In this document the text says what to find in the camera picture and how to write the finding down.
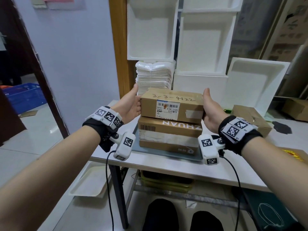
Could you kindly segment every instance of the brown cardboard box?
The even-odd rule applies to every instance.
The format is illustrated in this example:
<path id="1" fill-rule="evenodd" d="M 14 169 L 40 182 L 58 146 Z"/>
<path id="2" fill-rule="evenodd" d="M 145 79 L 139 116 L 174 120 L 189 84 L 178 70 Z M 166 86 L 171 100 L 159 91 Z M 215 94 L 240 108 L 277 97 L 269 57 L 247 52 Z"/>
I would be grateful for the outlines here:
<path id="1" fill-rule="evenodd" d="M 172 120 L 140 117 L 139 145 L 184 154 L 195 154 L 202 126 Z"/>
<path id="2" fill-rule="evenodd" d="M 287 99 L 282 111 L 295 120 L 308 121 L 308 100 Z"/>
<path id="3" fill-rule="evenodd" d="M 294 158 L 308 164 L 308 154 L 305 151 L 287 147 L 279 147 L 279 148 L 288 153 L 289 155 L 293 156 Z"/>
<path id="4" fill-rule="evenodd" d="M 308 37 L 308 0 L 294 0 L 276 43 L 302 45 Z"/>
<path id="5" fill-rule="evenodd" d="M 269 60 L 279 62 L 291 62 L 301 45 L 275 44 L 269 55 Z"/>
<path id="6" fill-rule="evenodd" d="M 264 118 L 252 107 L 246 107 L 242 105 L 234 105 L 231 115 L 244 118 L 251 124 L 258 127 L 258 131 L 264 138 L 268 136 L 272 130 L 271 126 L 264 120 Z"/>
<path id="7" fill-rule="evenodd" d="M 141 97 L 141 116 L 201 123 L 203 96 L 200 93 L 149 88 Z"/>

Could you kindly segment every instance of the forearm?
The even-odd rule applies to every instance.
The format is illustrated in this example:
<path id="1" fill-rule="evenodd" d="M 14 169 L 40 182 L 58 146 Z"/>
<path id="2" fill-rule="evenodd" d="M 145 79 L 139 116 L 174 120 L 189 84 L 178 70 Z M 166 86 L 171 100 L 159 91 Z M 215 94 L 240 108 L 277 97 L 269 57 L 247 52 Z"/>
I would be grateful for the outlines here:
<path id="1" fill-rule="evenodd" d="M 0 190 L 0 230 L 36 230 L 100 142 L 84 126 L 22 170 Z"/>
<path id="2" fill-rule="evenodd" d="M 299 222 L 308 228 L 308 166 L 261 137 L 249 141 L 242 156 Z"/>

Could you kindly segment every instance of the table leg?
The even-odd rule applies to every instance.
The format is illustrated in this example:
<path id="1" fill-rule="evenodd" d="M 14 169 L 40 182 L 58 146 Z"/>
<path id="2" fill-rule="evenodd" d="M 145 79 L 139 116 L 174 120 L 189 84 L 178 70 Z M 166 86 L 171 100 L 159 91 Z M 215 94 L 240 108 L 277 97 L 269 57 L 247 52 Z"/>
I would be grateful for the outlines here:
<path id="1" fill-rule="evenodd" d="M 122 185 L 122 177 L 119 166 L 109 165 L 115 196 L 119 208 L 123 229 L 128 228 L 128 218 L 126 212 L 125 198 Z"/>

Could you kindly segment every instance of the table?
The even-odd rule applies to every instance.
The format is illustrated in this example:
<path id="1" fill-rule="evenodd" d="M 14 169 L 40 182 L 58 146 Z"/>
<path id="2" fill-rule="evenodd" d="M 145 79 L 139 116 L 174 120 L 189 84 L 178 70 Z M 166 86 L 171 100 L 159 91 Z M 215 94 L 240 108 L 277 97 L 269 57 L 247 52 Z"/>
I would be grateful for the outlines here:
<path id="1" fill-rule="evenodd" d="M 127 131 L 132 133 L 138 122 L 138 119 L 139 117 L 136 117 L 129 124 L 122 126 L 118 133 L 123 134 Z M 266 138 L 269 142 L 279 147 L 302 149 L 308 152 L 308 144 L 305 139 L 308 132 L 308 123 L 283 119 L 274 120 L 291 127 L 293 133 L 286 135 L 281 134 L 273 129 Z M 202 123 L 202 127 L 203 134 L 213 134 L 205 127 L 204 123 Z M 90 160 L 106 163 L 107 155 L 108 153 L 104 152 L 100 147 L 97 147 Z M 241 181 L 241 186 L 243 188 L 269 191 L 267 186 L 256 174 L 256 172 L 241 156 L 236 155 L 231 151 L 225 151 L 225 157 L 230 160 L 230 162 L 235 167 Z M 206 166 L 202 163 L 190 162 L 181 159 L 171 159 L 165 156 L 132 152 L 126 161 L 119 161 L 110 156 L 108 164 L 111 171 L 123 228 L 128 227 L 128 221 L 122 188 L 120 166 L 182 176 L 219 184 L 238 186 L 237 178 L 232 167 L 223 159 L 220 160 L 218 165 Z"/>

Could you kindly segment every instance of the black cable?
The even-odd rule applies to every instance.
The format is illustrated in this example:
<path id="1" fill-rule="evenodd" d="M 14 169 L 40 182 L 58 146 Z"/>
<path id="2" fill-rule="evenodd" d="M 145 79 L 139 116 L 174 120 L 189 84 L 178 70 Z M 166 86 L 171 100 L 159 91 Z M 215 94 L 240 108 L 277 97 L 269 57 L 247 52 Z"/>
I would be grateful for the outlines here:
<path id="1" fill-rule="evenodd" d="M 233 164 L 227 159 L 225 158 L 224 156 L 219 156 L 220 158 L 224 158 L 227 162 L 229 162 L 229 164 L 232 166 L 234 172 L 235 172 L 235 175 L 236 175 L 236 178 L 237 178 L 237 181 L 238 181 L 238 187 L 240 188 L 241 192 L 242 192 L 242 188 L 241 188 L 241 183 L 240 183 L 240 179 L 238 178 L 238 175 L 237 175 L 237 172 L 233 166 Z M 237 231 L 237 226 L 238 226 L 238 220 L 239 220 L 239 217 L 240 217 L 240 202 L 241 202 L 241 197 L 238 198 L 238 207 L 237 207 L 237 218 L 236 218 L 236 225 L 235 225 L 235 231 Z"/>
<path id="2" fill-rule="evenodd" d="M 107 173 L 107 167 L 108 167 L 108 158 L 111 153 L 114 153 L 116 151 L 111 151 L 106 159 L 106 182 L 107 182 L 107 191 L 108 191 L 108 200 L 109 200 L 109 208 L 110 208 L 110 215 L 111 215 L 111 221 L 112 221 L 112 231 L 114 230 L 114 224 L 113 224 L 113 215 L 112 215 L 112 209 L 111 209 L 111 202 L 110 202 L 110 192 L 109 192 L 109 182 L 108 182 L 108 173 Z"/>

